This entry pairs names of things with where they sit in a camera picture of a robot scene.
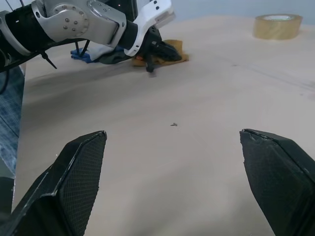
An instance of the black cable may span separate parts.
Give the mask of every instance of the black cable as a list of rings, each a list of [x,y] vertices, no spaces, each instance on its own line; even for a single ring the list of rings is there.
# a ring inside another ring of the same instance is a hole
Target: black cable
[[[1,87],[1,89],[0,89],[0,95],[3,94],[3,92],[4,92],[5,89],[6,89],[6,87],[8,86],[9,78],[10,78],[10,73],[9,73],[9,70],[7,70],[7,71],[6,71],[5,80],[4,80],[4,84],[2,85],[2,87]]]
[[[88,49],[89,43],[90,43],[90,41],[87,40],[87,42],[85,43],[84,48],[83,48],[83,50],[82,50],[82,52],[81,52],[81,54],[80,54],[79,57],[83,57],[84,53],[85,53],[85,52],[87,51],[87,49]]]
[[[8,0],[5,0],[5,1],[6,1],[6,3],[9,5],[9,7],[11,8],[11,10],[13,11],[13,9],[12,9],[11,5],[9,4]]]
[[[80,55],[79,44],[78,44],[78,41],[77,41],[77,40],[75,41],[75,48],[76,48],[76,50],[77,50],[77,55]]]
[[[4,72],[4,71],[7,71],[7,70],[10,70],[10,69],[12,69],[12,68],[14,68],[14,67],[16,67],[16,66],[18,66],[18,65],[20,65],[20,64],[23,64],[24,62],[27,62],[28,60],[30,60],[30,59],[32,59],[32,58],[38,56],[39,54],[40,54],[39,52],[35,52],[35,53],[33,53],[33,54],[31,54],[31,55],[25,57],[25,58],[22,59],[22,60],[19,60],[19,61],[17,61],[17,62],[14,62],[14,63],[12,63],[12,64],[10,64],[10,65],[7,65],[7,66],[5,66],[4,68],[0,68],[0,73],[1,73],[1,72]]]

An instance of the clear packing tape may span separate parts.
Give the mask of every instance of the clear packing tape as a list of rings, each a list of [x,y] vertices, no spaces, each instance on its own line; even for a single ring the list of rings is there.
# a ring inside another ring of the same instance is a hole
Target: clear packing tape
[[[261,39],[293,39],[299,34],[303,17],[292,14],[272,14],[256,17],[253,35]]]

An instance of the light wooden surface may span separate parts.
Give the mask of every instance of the light wooden surface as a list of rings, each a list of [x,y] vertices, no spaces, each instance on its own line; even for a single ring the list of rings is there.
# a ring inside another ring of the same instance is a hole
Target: light wooden surface
[[[149,76],[129,62],[28,63],[15,204],[66,142],[108,132],[86,235],[272,236],[245,174],[239,131],[294,139],[315,156],[313,27],[283,42],[252,37],[254,19],[171,24],[190,61]]]

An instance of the orange cloth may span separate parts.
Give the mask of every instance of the orange cloth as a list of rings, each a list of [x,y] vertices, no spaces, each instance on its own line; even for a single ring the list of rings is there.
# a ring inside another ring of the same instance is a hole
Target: orange cloth
[[[156,64],[156,65],[172,65],[172,64],[177,64],[177,63],[181,63],[181,62],[189,60],[189,55],[185,54],[183,51],[183,42],[182,41],[168,39],[168,40],[165,40],[164,42],[172,45],[177,50],[177,52],[182,56],[182,59],[178,60],[178,61],[164,61],[161,58],[153,57],[152,59],[153,59],[154,64]],[[133,58],[132,59],[132,65],[133,66],[146,66],[146,63],[141,59]]]

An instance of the blue wall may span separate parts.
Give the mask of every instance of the blue wall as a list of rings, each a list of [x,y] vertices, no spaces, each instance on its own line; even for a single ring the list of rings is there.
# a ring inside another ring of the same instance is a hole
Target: blue wall
[[[19,0],[8,0],[13,8]],[[315,24],[315,0],[172,0],[177,21],[206,15],[258,16],[272,13],[294,13],[304,17],[305,24]],[[32,0],[23,0],[25,4]],[[8,9],[0,0],[0,10]]]

